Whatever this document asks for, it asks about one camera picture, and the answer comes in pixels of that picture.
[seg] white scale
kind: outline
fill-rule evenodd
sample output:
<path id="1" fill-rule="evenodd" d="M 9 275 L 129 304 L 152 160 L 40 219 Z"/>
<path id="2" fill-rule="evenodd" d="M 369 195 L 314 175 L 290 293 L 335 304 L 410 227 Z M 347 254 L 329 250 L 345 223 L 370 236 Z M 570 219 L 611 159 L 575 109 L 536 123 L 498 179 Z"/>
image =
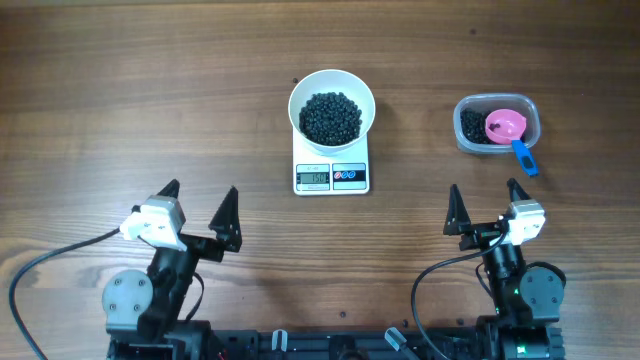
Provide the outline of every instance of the white scale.
<path id="1" fill-rule="evenodd" d="M 293 191 L 300 196 L 353 195 L 369 192 L 367 136 L 349 148 L 322 154 L 293 131 Z"/>

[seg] bowl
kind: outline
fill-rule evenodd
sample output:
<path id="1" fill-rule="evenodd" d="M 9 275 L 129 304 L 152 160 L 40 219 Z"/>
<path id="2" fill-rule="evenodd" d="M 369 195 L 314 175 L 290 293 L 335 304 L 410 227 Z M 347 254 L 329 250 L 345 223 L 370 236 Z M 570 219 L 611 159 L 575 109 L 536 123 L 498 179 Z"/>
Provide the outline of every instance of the bowl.
<path id="1" fill-rule="evenodd" d="M 462 99 L 453 111 L 453 130 L 455 131 L 458 148 L 470 154 L 504 154 L 512 153 L 511 145 L 476 144 L 469 141 L 462 132 L 460 114 L 465 109 L 477 112 L 492 112 L 499 109 L 509 109 L 527 118 L 527 129 L 524 132 L 524 146 L 533 147 L 540 139 L 540 117 L 538 108 L 528 97 L 520 94 L 496 93 L 478 94 Z"/>
<path id="2" fill-rule="evenodd" d="M 353 100 L 358 105 L 358 109 L 362 111 L 360 120 L 359 136 L 349 143 L 337 146 L 328 146 L 315 143 L 309 139 L 300 131 L 300 111 L 307 104 L 307 100 L 311 100 L 313 94 L 335 92 L 344 93 L 344 95 Z M 376 103 L 373 99 L 373 93 L 357 76 L 343 71 L 343 70 L 321 70 L 314 72 L 302 79 L 298 85 L 293 89 L 291 96 L 289 97 L 289 120 L 294 128 L 294 131 L 298 132 L 298 135 L 304 140 L 315 152 L 331 154 L 339 151 L 343 151 L 353 146 L 353 144 L 360 141 L 369 129 L 373 125 L 373 120 L 376 115 Z"/>

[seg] wooden surface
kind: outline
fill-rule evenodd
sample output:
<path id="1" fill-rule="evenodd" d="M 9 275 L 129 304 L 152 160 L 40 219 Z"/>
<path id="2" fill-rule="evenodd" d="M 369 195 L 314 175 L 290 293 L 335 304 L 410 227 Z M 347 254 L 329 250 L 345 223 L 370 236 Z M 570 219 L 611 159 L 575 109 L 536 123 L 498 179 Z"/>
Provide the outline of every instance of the wooden surface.
<path id="1" fill-rule="evenodd" d="M 270 331 L 413 323 L 415 277 L 459 255 L 458 239 L 442 235 L 449 186 L 459 184 L 473 220 L 489 221 L 505 210 L 512 176 L 548 214 L 526 259 L 569 279 L 560 323 L 568 358 L 636 358 L 639 15 L 631 1 L 5 9 L 0 358 L 33 358 L 7 306 L 15 272 L 119 225 L 174 177 L 191 233 L 206 234 L 229 186 L 240 190 L 244 245 L 198 266 L 206 293 L 196 318 Z M 291 190 L 292 79 L 326 68 L 357 74 L 376 97 L 366 196 Z M 456 148 L 453 108 L 485 92 L 537 104 L 540 177 L 526 179 L 512 156 Z M 19 309 L 50 358 L 104 357 L 105 282 L 145 269 L 152 254 L 117 236 L 23 278 Z M 426 279 L 426 324 L 492 313 L 476 264 Z"/>

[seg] tabletop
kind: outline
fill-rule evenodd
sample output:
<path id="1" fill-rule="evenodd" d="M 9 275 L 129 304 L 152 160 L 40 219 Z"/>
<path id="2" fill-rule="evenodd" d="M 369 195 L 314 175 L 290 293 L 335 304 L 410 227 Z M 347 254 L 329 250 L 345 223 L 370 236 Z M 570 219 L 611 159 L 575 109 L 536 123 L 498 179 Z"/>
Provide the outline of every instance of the tabletop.
<path id="1" fill-rule="evenodd" d="M 224 1 L 0 10 L 0 358 L 30 359 L 7 305 L 30 259 L 117 227 L 131 206 L 182 183 L 185 231 L 231 185 L 244 244 L 201 262 L 197 319 L 214 329 L 414 328 L 409 295 L 427 266 L 460 255 L 442 235 L 456 183 L 474 221 L 509 203 L 515 177 L 547 211 L 527 261 L 568 277 L 569 359 L 640 350 L 640 7 L 631 1 Z M 287 101 L 294 78 L 337 68 L 373 91 L 371 192 L 292 191 Z M 456 146 L 463 97 L 530 97 L 541 175 L 513 156 Z M 52 359 L 107 350 L 101 294 L 153 249 L 122 235 L 27 273 L 18 308 Z M 468 261 L 418 292 L 428 326 L 493 313 Z M 189 290 L 183 309 L 200 289 Z"/>

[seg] white bowl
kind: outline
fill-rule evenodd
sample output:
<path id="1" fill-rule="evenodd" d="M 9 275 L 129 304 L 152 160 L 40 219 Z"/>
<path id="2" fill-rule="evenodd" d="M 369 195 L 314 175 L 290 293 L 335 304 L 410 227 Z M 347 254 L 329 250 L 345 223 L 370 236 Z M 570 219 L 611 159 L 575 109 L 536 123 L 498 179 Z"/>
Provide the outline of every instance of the white bowl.
<path id="1" fill-rule="evenodd" d="M 313 94 L 328 92 L 344 93 L 362 111 L 360 115 L 360 120 L 362 120 L 360 135 L 357 139 L 347 144 L 338 146 L 320 145 L 307 139 L 300 131 L 300 111 L 307 104 L 307 100 L 311 100 Z M 317 152 L 325 154 L 342 151 L 360 141 L 371 128 L 375 115 L 376 102 L 367 84 L 357 76 L 342 70 L 322 70 L 308 75 L 293 89 L 289 98 L 289 120 L 291 125 L 307 145 Z"/>

